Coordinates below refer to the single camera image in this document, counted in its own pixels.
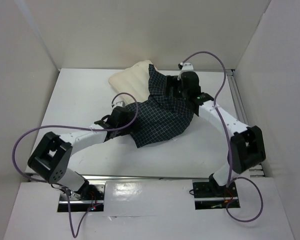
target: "purple cable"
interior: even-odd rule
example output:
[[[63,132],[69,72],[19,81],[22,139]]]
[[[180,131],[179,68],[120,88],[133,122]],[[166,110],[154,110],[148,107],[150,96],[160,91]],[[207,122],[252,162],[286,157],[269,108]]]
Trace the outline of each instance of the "purple cable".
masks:
[[[65,196],[66,196],[66,200],[68,202],[68,216],[69,216],[69,224],[70,224],[70,228],[71,228],[71,233],[72,233],[72,236],[74,239],[76,239],[79,235],[79,230],[80,230],[80,226],[81,226],[81,223],[82,221],[84,220],[85,216],[96,206],[102,204],[102,203],[96,203],[95,205],[89,207],[86,212],[82,215],[80,221],[79,221],[79,224],[78,224],[78,228],[76,230],[76,233],[75,233],[75,230],[74,230],[74,226],[73,226],[73,223],[72,223],[72,217],[71,217],[71,205],[70,205],[70,197],[69,197],[69,194],[68,194],[68,191],[67,191],[67,188],[66,187],[62,187],[64,193],[65,193]]]
[[[219,116],[219,118],[221,120],[223,129],[224,129],[224,133],[225,133],[226,143],[227,143],[228,149],[229,149],[229,151],[228,151],[229,152],[228,160],[229,160],[230,171],[229,171],[229,175],[228,175],[228,181],[227,181],[227,184],[226,184],[226,187],[228,188],[229,184],[230,184],[231,172],[232,172],[232,168],[233,168],[233,157],[232,157],[232,151],[231,151],[231,145],[230,145],[230,137],[229,137],[229,133],[228,133],[228,130],[227,130],[227,126],[226,126],[224,118],[222,117],[219,109],[217,108],[217,97],[219,96],[219,94],[221,93],[222,89],[224,88],[224,86],[226,84],[227,71],[226,71],[226,67],[225,67],[224,63],[221,61],[221,59],[219,57],[217,57],[216,55],[214,55],[213,53],[209,52],[209,51],[197,51],[194,54],[191,54],[190,56],[188,56],[183,61],[183,63],[185,63],[186,61],[188,61],[190,58],[192,58],[193,56],[195,56],[197,54],[209,54],[209,55],[213,56],[221,64],[222,70],[223,70],[223,82],[222,82],[221,87],[219,88],[218,92],[214,96],[213,105],[214,105],[214,108],[216,110],[216,113],[218,114],[218,116]]]
[[[13,146],[13,149],[12,149],[12,163],[13,163],[13,166],[14,168],[17,170],[17,172],[22,175],[23,177],[31,180],[31,181],[36,181],[36,182],[41,182],[41,183],[46,183],[45,180],[41,180],[41,179],[37,179],[37,178],[33,178],[33,177],[30,177],[28,176],[27,174],[25,174],[24,172],[22,172],[20,170],[20,168],[18,167],[17,165],[17,162],[16,162],[16,150],[17,150],[17,146],[18,144],[20,143],[20,141],[25,137],[27,136],[28,134],[34,132],[34,131],[37,131],[37,130],[40,130],[40,129],[47,129],[47,128],[60,128],[60,129],[75,129],[75,130],[84,130],[84,131],[94,131],[94,132],[114,132],[114,131],[120,131],[122,129],[125,129],[127,127],[129,127],[136,119],[137,119],[137,116],[138,116],[138,113],[139,113],[139,107],[138,107],[138,102],[136,100],[136,98],[134,96],[132,96],[130,93],[127,93],[127,92],[121,92],[117,95],[114,96],[114,98],[112,99],[111,101],[111,104],[114,103],[115,99],[122,95],[122,94],[125,94],[125,95],[128,95],[130,96],[134,102],[135,102],[135,106],[136,106],[136,111],[135,111],[135,115],[133,117],[133,119],[125,126],[122,126],[122,127],[118,127],[118,128],[113,128],[113,129],[91,129],[91,128],[87,128],[87,127],[78,127],[78,126],[64,126],[64,125],[46,125],[46,126],[39,126],[39,127],[35,127],[27,132],[25,132],[24,134],[22,134],[18,140],[15,142],[14,146]],[[68,191],[63,189],[64,192],[65,192],[65,195],[66,195],[66,198],[67,198],[67,202],[68,202],[68,213],[69,213],[69,223],[70,223],[70,228],[71,228],[71,233],[72,233],[72,236],[73,238],[76,238],[79,234],[79,230],[80,230],[80,226],[81,226],[81,223],[82,221],[84,220],[85,216],[88,214],[88,212],[90,212],[92,210],[93,207],[99,205],[99,204],[95,204],[94,206],[92,207],[89,207],[88,210],[83,214],[82,218],[80,219],[80,222],[79,222],[79,225],[78,225],[78,229],[76,231],[76,234],[75,234],[75,231],[74,231],[74,227],[73,227],[73,223],[72,223],[72,218],[71,218],[71,205],[70,205],[70,198],[69,198],[69,195],[68,195]]]
[[[244,180],[247,180],[248,182],[252,183],[252,185],[255,187],[255,189],[257,190],[258,194],[259,194],[259,197],[260,197],[260,200],[261,200],[261,207],[260,207],[260,211],[258,212],[258,214],[254,217],[254,218],[251,218],[251,219],[248,219],[248,220],[241,220],[241,219],[238,219],[236,218],[235,216],[233,216],[230,212],[229,212],[229,206],[231,203],[233,203],[234,201],[230,201],[228,202],[228,204],[225,206],[225,209],[226,209],[226,212],[229,214],[229,216],[231,218],[233,218],[234,220],[238,221],[238,222],[241,222],[241,223],[250,223],[250,222],[253,222],[254,220],[256,220],[258,217],[260,217],[262,211],[264,210],[264,199],[262,197],[262,194],[260,192],[260,189],[257,187],[257,185],[251,181],[249,178],[246,178],[246,177],[243,177],[243,176],[238,176],[238,177],[235,177],[234,179],[231,180],[230,184],[233,183],[235,180],[237,179],[244,179]]]
[[[227,180],[227,183],[226,183],[226,187],[228,188],[229,185],[234,182],[235,180],[237,179],[245,179],[247,181],[249,181],[250,183],[253,184],[253,186],[256,188],[257,192],[259,193],[259,196],[260,196],[260,200],[261,200],[261,208],[260,208],[260,211],[259,213],[254,217],[254,218],[251,218],[251,219],[248,219],[248,220],[241,220],[241,219],[238,219],[236,217],[234,217],[233,215],[230,214],[229,212],[229,205],[231,203],[231,201],[226,205],[226,211],[227,213],[229,214],[229,216],[231,218],[233,218],[234,220],[238,221],[238,222],[241,222],[241,223],[249,223],[249,222],[252,222],[254,220],[256,220],[262,213],[263,209],[264,209],[264,201],[263,201],[263,198],[262,198],[262,195],[261,195],[261,192],[260,192],[260,189],[258,188],[258,186],[253,182],[251,181],[250,179],[246,178],[246,177],[243,177],[243,176],[239,176],[239,177],[236,177],[234,179],[231,180],[231,173],[232,173],[232,170],[233,170],[233,154],[232,154],[232,151],[231,151],[231,144],[230,144],[230,136],[229,136],[229,133],[228,133],[228,130],[227,130],[227,126],[226,126],[226,123],[225,123],[225,120],[224,118],[222,117],[218,107],[217,107],[217,97],[219,96],[220,92],[222,91],[222,89],[224,88],[225,84],[226,84],[226,80],[227,80],[227,71],[226,71],[226,68],[225,68],[225,65],[224,63],[221,61],[221,59],[219,57],[217,57],[216,55],[214,55],[213,53],[209,52],[209,51],[197,51],[193,54],[191,54],[190,56],[188,56],[185,60],[183,60],[181,62],[181,65],[183,65],[186,61],[188,61],[190,58],[192,58],[193,56],[195,55],[198,55],[198,54],[209,54],[211,56],[213,56],[215,59],[218,60],[218,62],[221,64],[222,66],[222,70],[223,70],[223,82],[221,84],[221,87],[220,89],[218,90],[218,92],[215,94],[214,96],[214,100],[213,100],[213,105],[214,105],[214,108],[216,110],[216,113],[218,114],[220,120],[221,120],[221,123],[222,123],[222,127],[224,129],[224,133],[225,133],[225,137],[226,137],[226,143],[228,145],[228,162],[229,162],[229,174],[228,174],[228,180]]]

